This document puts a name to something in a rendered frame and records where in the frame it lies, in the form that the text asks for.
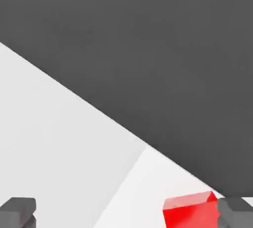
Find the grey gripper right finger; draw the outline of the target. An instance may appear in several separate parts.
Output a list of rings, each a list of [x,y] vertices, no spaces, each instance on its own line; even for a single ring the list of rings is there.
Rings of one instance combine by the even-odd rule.
[[[218,228],[253,228],[253,206],[239,197],[219,198]]]

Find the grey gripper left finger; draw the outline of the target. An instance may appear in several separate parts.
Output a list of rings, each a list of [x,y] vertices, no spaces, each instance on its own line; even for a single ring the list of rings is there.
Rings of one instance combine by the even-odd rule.
[[[35,198],[12,197],[0,206],[0,228],[36,228]]]

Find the small red cube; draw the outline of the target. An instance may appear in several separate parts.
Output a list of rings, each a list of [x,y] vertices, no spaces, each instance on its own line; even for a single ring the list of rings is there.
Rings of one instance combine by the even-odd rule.
[[[218,228],[220,213],[212,191],[168,198],[163,215],[166,228]]]

